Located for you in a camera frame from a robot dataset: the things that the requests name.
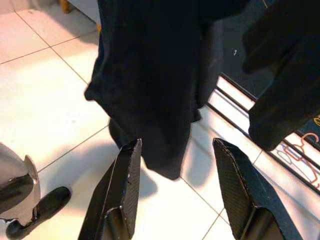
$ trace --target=white tile floor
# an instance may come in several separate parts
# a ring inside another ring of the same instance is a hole
[[[108,116],[83,96],[97,56],[95,27],[77,10],[62,14],[58,5],[0,15],[0,141],[22,158],[33,158],[42,196],[58,186],[73,192],[67,206],[28,240],[77,239],[93,190],[118,153],[106,128]],[[220,85],[252,106],[232,86]],[[210,101],[248,125],[219,95]],[[319,196],[218,114],[208,107],[201,113],[202,121],[192,126],[181,179],[170,181],[141,165],[133,239],[234,239],[212,149],[212,139],[220,137],[239,146],[274,185],[303,239],[319,240]],[[1,240],[4,230],[0,221]]]

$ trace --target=black plastic part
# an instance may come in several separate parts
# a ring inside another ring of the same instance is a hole
[[[33,216],[29,224],[22,226],[17,220],[14,220],[7,227],[6,236],[10,240],[23,239],[38,225],[59,212],[69,202],[70,198],[71,192],[68,188],[64,186],[56,188],[40,200],[36,206],[37,215]]]
[[[29,174],[11,179],[0,186],[0,214],[21,203],[32,191],[34,181]]]
[[[302,240],[270,183],[236,146],[213,140],[221,193],[237,240]]]
[[[142,141],[123,146],[96,186],[79,240],[129,240],[135,232]]]

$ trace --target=metal frame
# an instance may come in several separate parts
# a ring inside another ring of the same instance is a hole
[[[228,77],[226,74],[221,73],[221,76],[232,86],[234,86],[237,90],[239,90],[242,94],[244,94],[246,97],[248,97],[250,100],[256,102],[257,98],[253,96],[250,92],[248,92],[246,89],[244,89],[242,86],[240,86],[238,83],[236,83],[234,80],[232,80],[230,77]],[[227,94],[225,91],[223,91],[220,87],[216,86],[216,91],[220,92],[220,94],[224,95],[226,98],[228,98],[232,103],[234,103],[237,107],[239,107],[241,110],[246,112],[248,114],[248,110],[241,105],[238,101],[236,101],[232,96]],[[241,127],[237,125],[236,122],[233,122],[231,119],[229,119],[227,116],[225,116],[221,111],[219,111],[217,108],[215,108],[210,103],[207,104],[209,108],[211,108],[213,111],[215,111],[217,114],[219,114],[224,120],[226,120],[229,124],[231,124],[233,127],[238,129],[244,136],[246,136],[248,139],[251,140],[249,134],[245,132]],[[296,131],[295,132],[298,136],[302,136],[303,133]],[[320,151],[320,147],[316,145],[311,140],[305,138],[305,141],[308,142],[310,145],[312,145],[316,150]],[[283,140],[283,143],[289,146],[292,150],[294,150],[297,154],[303,157],[305,161],[312,164],[318,171],[320,171],[320,165],[317,164],[315,161],[313,161],[310,157],[306,156],[303,152],[301,152],[299,149],[297,149],[293,144],[288,142],[287,140]],[[301,180],[306,186],[308,186],[310,189],[312,189],[315,193],[317,193],[320,196],[320,189],[316,188],[314,185],[312,185],[309,181],[304,179],[298,172],[293,170],[291,167],[287,166],[281,159],[279,159],[275,154],[273,154],[270,151],[266,151],[266,153],[271,156],[276,162],[278,162],[280,165],[282,165],[285,169],[287,169],[290,173],[292,173],[294,176],[296,176],[299,180]]]

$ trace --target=black rubber tip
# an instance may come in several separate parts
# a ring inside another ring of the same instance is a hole
[[[6,229],[6,236],[10,240],[23,239],[31,233],[38,225],[53,217],[70,200],[71,192],[68,188],[61,186],[48,193],[40,200],[37,208],[37,216],[26,226],[22,226],[17,220],[9,224]]]

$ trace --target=hanging garment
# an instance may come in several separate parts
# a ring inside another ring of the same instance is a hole
[[[249,134],[266,151],[320,113],[316,6],[315,0],[278,0],[243,35],[243,70],[270,68],[275,74],[249,111]]]
[[[244,3],[202,19],[205,1],[98,0],[102,32],[85,97],[142,139],[149,169],[180,176],[191,122],[200,119],[222,67],[222,23],[214,21]]]

